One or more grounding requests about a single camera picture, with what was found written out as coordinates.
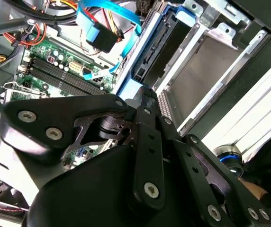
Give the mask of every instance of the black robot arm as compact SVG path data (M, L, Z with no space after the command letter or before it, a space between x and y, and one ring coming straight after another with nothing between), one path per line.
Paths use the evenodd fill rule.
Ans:
M0 179L31 205L28 227L271 227L266 208L217 157L161 116L154 92L136 98L136 109L116 95L4 107ZM63 173L65 153L108 139L117 146Z

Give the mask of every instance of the ram slot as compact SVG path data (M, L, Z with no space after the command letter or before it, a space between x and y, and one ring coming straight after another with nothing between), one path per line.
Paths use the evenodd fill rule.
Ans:
M98 87L95 87L94 85L86 82L84 79L77 77L69 72L65 72L58 67L45 62L42 59L33 58L32 67L61 80L63 83L76 87L89 95L99 95L105 93L105 91L100 90Z
M64 84L62 81L55 79L41 71L39 71L38 69L33 69L31 72L31 75L35 78L38 78L44 82L46 82L47 84L50 84L62 91L65 91L73 96L85 96L88 95L87 93L80 91L78 89L76 89L73 86L70 86L68 84Z

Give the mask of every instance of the motherboard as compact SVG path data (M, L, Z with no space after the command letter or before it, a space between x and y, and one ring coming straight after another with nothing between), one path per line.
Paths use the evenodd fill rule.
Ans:
M4 87L11 91L10 101L105 94L112 91L116 82L115 74L94 80L83 78L83 73L104 68L87 56L76 56L45 39L25 49L14 82ZM91 159L99 154L102 147L84 147L68 153L64 158L65 168L74 168Z

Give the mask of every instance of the ribbon cable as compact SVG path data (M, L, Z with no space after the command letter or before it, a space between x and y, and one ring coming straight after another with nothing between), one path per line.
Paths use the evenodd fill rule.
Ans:
M142 33L142 28L141 28L141 21L140 21L139 16L129 11L128 9L121 7L109 0L80 0L79 5L78 5L78 10L77 10L76 23L83 28L86 34L89 32L90 29L95 29L93 28L94 22L83 11L83 9L86 7L100 7L100 8L108 9L111 12L116 13L117 15L136 24L128 43L126 44L125 48L123 49L118 59L118 63L111 69L104 69L104 70L100 70L97 73L90 73L90 74L83 75L84 78L88 80L88 79L93 79L97 77L103 77L110 73L115 72L120 67L123 59L127 56L129 51L135 44L136 40Z

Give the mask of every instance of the bolt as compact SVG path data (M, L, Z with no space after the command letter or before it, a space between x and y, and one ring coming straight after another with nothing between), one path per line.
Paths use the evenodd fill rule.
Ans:
M118 100L116 101L116 104L118 104L119 106L123 106L123 103Z
M250 213L251 217L253 217L256 220L259 220L258 214L252 208L248 208L248 212Z
M46 136L52 140L59 140L63 137L63 133L57 128L49 128L46 130Z
M27 23L28 23L29 25L35 25L35 24L36 24L36 21L35 21L34 19L28 19L28 20L27 20Z
M259 211L266 220L268 220L268 221L270 220L270 217L263 209L259 209Z
M36 120L36 114L34 112L24 110L18 113L18 118L23 122L31 123Z
M159 189L157 188L157 186L155 186L153 183L151 182L147 182L145 183L144 185L144 190L145 190L145 193L153 198L153 199L156 199L159 197Z
M191 136L190 139L191 139L192 142L198 143L198 140L196 138L194 138L194 137Z
M28 39L29 39L30 41L33 41L33 40L35 39L35 36L30 34L30 35L28 36Z
M208 209L208 213L210 214L210 216L216 220L216 221L220 221L221 220L221 214L220 212L215 208L215 206L213 205L209 205L207 207Z
M164 120L167 124L172 124L171 120L169 120L168 118L165 118Z
M148 110L148 109L144 109L144 111L146 112L146 113L148 113L148 114L151 114L151 112L150 112L150 110Z

